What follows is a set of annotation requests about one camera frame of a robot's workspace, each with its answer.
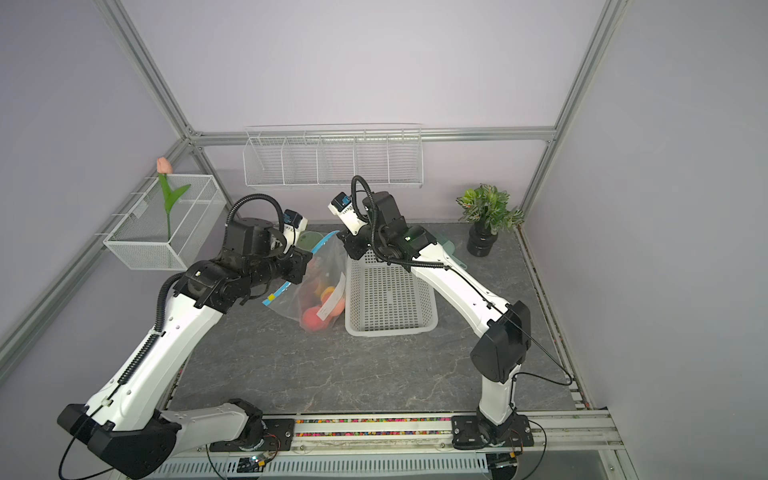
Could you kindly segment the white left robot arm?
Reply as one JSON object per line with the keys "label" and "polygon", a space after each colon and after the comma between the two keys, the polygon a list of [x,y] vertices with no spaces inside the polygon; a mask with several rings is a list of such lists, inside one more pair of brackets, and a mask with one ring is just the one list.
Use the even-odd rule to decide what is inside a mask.
{"label": "white left robot arm", "polygon": [[153,327],[121,369],[86,403],[70,404],[57,422],[101,461],[131,479],[169,457],[216,442],[262,446],[263,413],[239,398],[197,410],[162,410],[159,402],[199,341],[253,288],[298,283],[311,253],[297,248],[307,220],[295,211],[278,224],[230,220],[217,258],[198,261],[161,286]]}

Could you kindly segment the yellow peach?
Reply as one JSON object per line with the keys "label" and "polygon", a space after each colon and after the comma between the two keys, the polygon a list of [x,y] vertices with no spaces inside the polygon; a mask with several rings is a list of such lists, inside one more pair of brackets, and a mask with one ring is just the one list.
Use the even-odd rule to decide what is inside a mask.
{"label": "yellow peach", "polygon": [[334,293],[335,288],[333,286],[327,287],[321,294],[320,300],[321,304],[325,304],[326,301],[331,297],[331,295]]}

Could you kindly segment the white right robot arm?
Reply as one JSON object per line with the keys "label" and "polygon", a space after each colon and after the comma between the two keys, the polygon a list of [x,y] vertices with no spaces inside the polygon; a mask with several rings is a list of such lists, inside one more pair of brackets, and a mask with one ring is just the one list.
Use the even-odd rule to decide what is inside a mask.
{"label": "white right robot arm", "polygon": [[478,337],[470,359],[482,378],[477,409],[479,436],[487,446],[506,442],[511,434],[515,379],[530,348],[530,310],[493,294],[454,261],[434,235],[409,225],[387,192],[363,201],[344,192],[328,205],[345,226],[339,233],[348,255],[358,260],[371,251],[387,265],[397,265],[426,282],[458,311]]}

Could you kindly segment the clear bag with blue zipper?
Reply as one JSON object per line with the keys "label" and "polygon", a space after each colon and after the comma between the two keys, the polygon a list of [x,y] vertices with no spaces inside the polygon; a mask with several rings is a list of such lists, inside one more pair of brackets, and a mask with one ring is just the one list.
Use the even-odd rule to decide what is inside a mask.
{"label": "clear bag with blue zipper", "polygon": [[[348,255],[342,241],[337,238],[338,233],[336,230],[325,234],[326,244],[317,253],[311,253],[312,258],[299,284],[284,282],[270,293],[262,304],[274,313],[298,322],[299,325],[305,310],[320,306],[319,316],[328,320],[326,329],[330,328],[344,312],[338,317],[331,317],[331,311],[342,297],[346,300]],[[333,286],[335,291],[325,304],[321,304],[321,294],[329,286]]]}

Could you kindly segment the green printed zip-top bag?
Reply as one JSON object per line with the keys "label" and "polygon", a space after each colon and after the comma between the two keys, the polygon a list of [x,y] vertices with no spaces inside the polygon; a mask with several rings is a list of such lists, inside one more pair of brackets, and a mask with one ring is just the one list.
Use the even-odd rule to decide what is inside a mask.
{"label": "green printed zip-top bag", "polygon": [[315,231],[304,231],[298,238],[296,247],[300,250],[315,254],[327,242],[326,235]]}

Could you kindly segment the pink peach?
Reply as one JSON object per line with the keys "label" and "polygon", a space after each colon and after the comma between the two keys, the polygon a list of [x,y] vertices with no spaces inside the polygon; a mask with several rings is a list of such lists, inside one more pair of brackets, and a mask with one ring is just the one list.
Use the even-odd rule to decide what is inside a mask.
{"label": "pink peach", "polygon": [[346,300],[342,297],[330,313],[331,317],[338,317],[345,309]]}
{"label": "pink peach", "polygon": [[313,306],[303,312],[300,325],[304,330],[317,332],[328,327],[328,320],[319,316],[320,309],[320,306]]}

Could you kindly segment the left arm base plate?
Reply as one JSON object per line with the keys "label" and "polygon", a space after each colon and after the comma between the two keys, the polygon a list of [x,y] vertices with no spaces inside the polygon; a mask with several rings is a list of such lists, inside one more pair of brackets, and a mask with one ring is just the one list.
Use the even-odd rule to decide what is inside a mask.
{"label": "left arm base plate", "polygon": [[283,452],[291,449],[296,420],[288,417],[267,417],[249,424],[245,436],[232,441],[215,442],[211,452]]}

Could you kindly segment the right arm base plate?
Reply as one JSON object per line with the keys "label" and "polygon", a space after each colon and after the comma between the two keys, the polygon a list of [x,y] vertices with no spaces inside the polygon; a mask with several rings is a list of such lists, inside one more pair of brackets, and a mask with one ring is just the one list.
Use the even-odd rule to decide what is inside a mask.
{"label": "right arm base plate", "polygon": [[451,417],[452,446],[457,450],[479,450],[486,447],[518,447],[534,445],[527,416],[513,412],[501,425],[495,425],[480,412]]}

